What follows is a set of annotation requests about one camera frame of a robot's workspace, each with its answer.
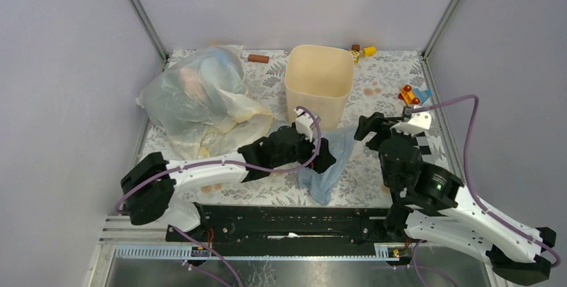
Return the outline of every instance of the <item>blue toy part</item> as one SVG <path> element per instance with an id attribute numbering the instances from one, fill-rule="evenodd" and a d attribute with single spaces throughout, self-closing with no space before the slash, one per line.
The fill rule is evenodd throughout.
<path id="1" fill-rule="evenodd" d="M 427 100 L 431 97 L 431 91 L 430 90 L 420 91 L 418 88 L 413 88 L 412 92 L 413 92 L 413 95 L 416 98 L 419 99 L 420 105 L 425 104 L 425 102 L 427 102 Z"/>

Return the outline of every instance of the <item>blue plastic bag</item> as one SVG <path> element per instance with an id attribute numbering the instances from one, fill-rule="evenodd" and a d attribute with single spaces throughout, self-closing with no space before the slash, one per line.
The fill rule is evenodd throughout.
<path id="1" fill-rule="evenodd" d="M 322 136 L 329 140 L 329 151 L 336 159 L 335 164 L 321 174 L 309 168 L 299 171 L 300 187 L 309 189 L 311 197 L 316 202 L 328 205 L 331 201 L 331 191 L 335 188 L 346 161 L 352 154 L 355 132 L 355 126 L 323 131 Z"/>

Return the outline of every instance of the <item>leaf pattern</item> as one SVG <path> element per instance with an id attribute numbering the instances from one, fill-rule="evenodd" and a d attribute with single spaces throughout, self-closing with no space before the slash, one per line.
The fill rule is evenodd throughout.
<path id="1" fill-rule="evenodd" d="M 168 64 L 171 66 L 193 52 L 176 50 Z M 248 54 L 266 55 L 270 61 L 268 64 L 249 63 L 246 60 Z M 244 51 L 241 56 L 250 97 L 268 106 L 274 114 L 270 132 L 288 123 L 283 76 L 289 55 L 290 51 L 253 50 Z M 375 111 L 387 116 L 399 116 L 403 102 L 398 99 L 398 93 L 405 84 L 420 90 L 427 89 L 417 52 L 377 52 L 372 57 L 360 59 L 355 65 L 352 92 L 340 127 L 356 125 L 360 115 L 369 116 Z M 441 129 L 434 112 L 432 117 L 431 129 L 426 132 L 429 146 L 435 164 L 447 168 Z M 389 207 L 392 204 L 390 194 L 382 184 L 378 153 L 368 150 L 365 142 L 354 145 L 341 179 L 331 194 L 329 206 Z M 165 133 L 157 126 L 150 125 L 141 158 L 155 151 L 161 151 L 165 159 L 182 160 L 172 149 Z M 307 189 L 300 188 L 297 173 L 278 173 L 236 185 L 193 189 L 185 192 L 183 199 L 209 204 L 318 205 L 310 198 Z"/>

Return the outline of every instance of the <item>beige trash can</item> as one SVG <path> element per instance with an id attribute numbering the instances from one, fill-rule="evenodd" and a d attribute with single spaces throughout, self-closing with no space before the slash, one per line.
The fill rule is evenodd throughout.
<path id="1" fill-rule="evenodd" d="M 288 118 L 294 108 L 305 106 L 321 118 L 322 130 L 335 129 L 352 90 L 354 60 L 350 52 L 334 47 L 299 45 L 288 61 L 286 85 Z"/>

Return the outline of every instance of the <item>table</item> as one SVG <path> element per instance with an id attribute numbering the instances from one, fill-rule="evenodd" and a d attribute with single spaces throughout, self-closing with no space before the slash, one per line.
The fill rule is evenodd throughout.
<path id="1" fill-rule="evenodd" d="M 174 51 L 169 65 L 193 52 Z M 246 60 L 250 53 L 269 56 L 270 61 L 268 64 L 250 63 Z M 283 83 L 289 55 L 287 50 L 253 50 L 244 51 L 241 56 L 251 98 L 273 112 L 270 132 L 289 124 Z M 377 52 L 372 57 L 360 59 L 355 65 L 352 93 L 339 127 L 357 125 L 360 115 L 370 116 L 375 111 L 386 116 L 400 116 L 404 103 L 397 96 L 405 84 L 427 89 L 416 51 Z M 432 127 L 426 135 L 433 162 L 448 168 L 441 129 L 434 112 L 432 117 Z M 167 160 L 183 159 L 175 153 L 165 133 L 150 123 L 140 158 L 156 151 L 161 151 Z M 382 184 L 378 153 L 368 150 L 364 142 L 357 142 L 331 197 L 329 206 L 332 207 L 390 207 L 392 199 Z M 187 191 L 183 199 L 204 204 L 320 206 L 310 198 L 307 189 L 299 187 L 297 173 L 272 174 L 248 183 L 193 189 Z"/>

